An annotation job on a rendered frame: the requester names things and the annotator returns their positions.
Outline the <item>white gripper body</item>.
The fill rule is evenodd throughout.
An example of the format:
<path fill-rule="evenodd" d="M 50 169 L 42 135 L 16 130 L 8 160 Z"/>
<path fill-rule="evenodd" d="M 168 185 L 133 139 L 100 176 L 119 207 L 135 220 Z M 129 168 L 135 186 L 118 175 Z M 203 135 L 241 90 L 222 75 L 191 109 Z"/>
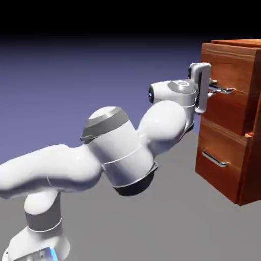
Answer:
<path fill-rule="evenodd" d="M 208 100 L 208 88 L 210 85 L 211 64 L 192 63 L 189 67 L 189 79 L 197 86 L 195 112 L 205 113 Z"/>

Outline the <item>curved silver drawer handle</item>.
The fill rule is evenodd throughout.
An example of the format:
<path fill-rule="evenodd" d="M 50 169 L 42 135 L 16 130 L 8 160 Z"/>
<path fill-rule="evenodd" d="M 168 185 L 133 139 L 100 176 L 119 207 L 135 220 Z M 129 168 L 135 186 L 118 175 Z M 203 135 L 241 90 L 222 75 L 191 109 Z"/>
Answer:
<path fill-rule="evenodd" d="M 211 86 L 210 87 L 212 93 L 222 93 L 222 94 L 230 94 L 235 91 L 235 88 L 223 88 L 219 86 Z"/>

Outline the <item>wooden drawer front with knot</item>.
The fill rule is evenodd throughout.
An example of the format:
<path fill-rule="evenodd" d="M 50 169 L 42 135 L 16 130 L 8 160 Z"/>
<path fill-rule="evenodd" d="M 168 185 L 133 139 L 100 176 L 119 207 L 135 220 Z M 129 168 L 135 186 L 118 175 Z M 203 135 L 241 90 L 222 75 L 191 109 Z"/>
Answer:
<path fill-rule="evenodd" d="M 218 86 L 236 89 L 209 98 L 204 117 L 238 135 L 251 132 L 261 90 L 261 48 L 204 43 L 201 61 L 211 64 Z"/>

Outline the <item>brown wooden cabinet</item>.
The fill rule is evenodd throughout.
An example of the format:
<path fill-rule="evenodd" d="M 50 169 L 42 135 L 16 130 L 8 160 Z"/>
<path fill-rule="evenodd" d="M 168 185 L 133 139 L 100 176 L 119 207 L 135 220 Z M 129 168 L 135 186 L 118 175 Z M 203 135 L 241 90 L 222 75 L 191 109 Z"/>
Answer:
<path fill-rule="evenodd" d="M 201 48 L 217 92 L 201 116 L 196 172 L 234 204 L 261 200 L 261 39 Z"/>

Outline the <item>plain wooden drawer front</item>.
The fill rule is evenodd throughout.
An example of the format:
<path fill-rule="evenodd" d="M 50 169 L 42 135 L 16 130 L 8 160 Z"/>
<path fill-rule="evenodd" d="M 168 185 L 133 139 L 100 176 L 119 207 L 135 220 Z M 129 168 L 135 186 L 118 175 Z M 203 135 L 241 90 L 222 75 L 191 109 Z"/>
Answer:
<path fill-rule="evenodd" d="M 201 117 L 195 171 L 235 204 L 239 204 L 243 161 L 247 139 Z M 202 155 L 205 150 L 222 162 L 224 168 Z"/>

